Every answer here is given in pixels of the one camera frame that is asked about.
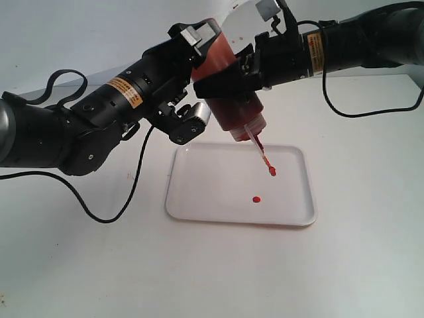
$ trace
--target orange warning label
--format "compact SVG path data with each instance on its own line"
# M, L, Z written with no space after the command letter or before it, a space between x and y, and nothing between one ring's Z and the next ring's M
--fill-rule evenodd
M313 75L318 75L324 70L324 47L321 33L308 34L307 42L311 55Z
M117 89L119 93L124 95L127 101L131 104L132 108L137 108L139 105L142 104L143 98L135 90L135 88L125 79L113 78L109 82L107 82L107 85L112 86L113 88Z

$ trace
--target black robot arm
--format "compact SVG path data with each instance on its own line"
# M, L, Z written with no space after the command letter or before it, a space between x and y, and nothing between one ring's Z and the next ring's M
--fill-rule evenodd
M59 168L71 176L96 171L121 141L131 138L145 118L172 142L185 144L205 130L209 108L176 105L186 96L191 70L206 59L221 29L213 19L174 25L171 39L144 52L142 58L90 93L70 109L64 104L81 97L83 74L54 73L44 95L34 101L5 92L0 99L0 166ZM64 73L84 78L82 87L56 105L40 108Z
M357 66L424 65L424 2L396 3L342 22L319 23L298 23L285 1L262 0L257 7L264 20L273 18L271 25L277 35L257 35L255 47L249 45L238 53L233 65L197 81L194 89L199 98L271 88L322 74L324 66L333 72ZM284 14L285 33L277 28L279 11ZM320 29L300 34L298 27L305 24Z

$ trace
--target white tray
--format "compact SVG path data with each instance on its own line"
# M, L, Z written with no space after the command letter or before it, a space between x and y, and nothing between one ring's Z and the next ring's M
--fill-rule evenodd
M178 148L166 197L176 219L304 227L316 220L302 152L265 145L272 177L249 143L194 142ZM254 196L261 197L254 203Z

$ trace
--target white table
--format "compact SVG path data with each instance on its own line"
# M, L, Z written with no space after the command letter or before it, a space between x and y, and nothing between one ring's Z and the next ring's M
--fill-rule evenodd
M329 91L347 112L409 106L419 93L407 76L331 78ZM315 224L173 220L164 200L177 147L155 131L134 200L112 225L89 219L54 180L0 182L0 317L422 317L424 106L344 119L320 79L259 95L262 140L305 153ZM69 178L102 217L127 198L143 126L100 171ZM231 137L213 120L198 140Z

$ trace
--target ketchup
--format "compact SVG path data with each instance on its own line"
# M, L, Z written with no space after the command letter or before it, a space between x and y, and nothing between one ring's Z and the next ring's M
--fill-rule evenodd
M193 81L224 70L236 57L231 50L225 35L221 33L211 45L206 61L198 68L193 69ZM206 99L206 103L218 120L224 131L230 131L236 141L249 140L244 125L248 125L254 136L257 136L266 126L261 112L264 106L255 92L249 92L242 97Z

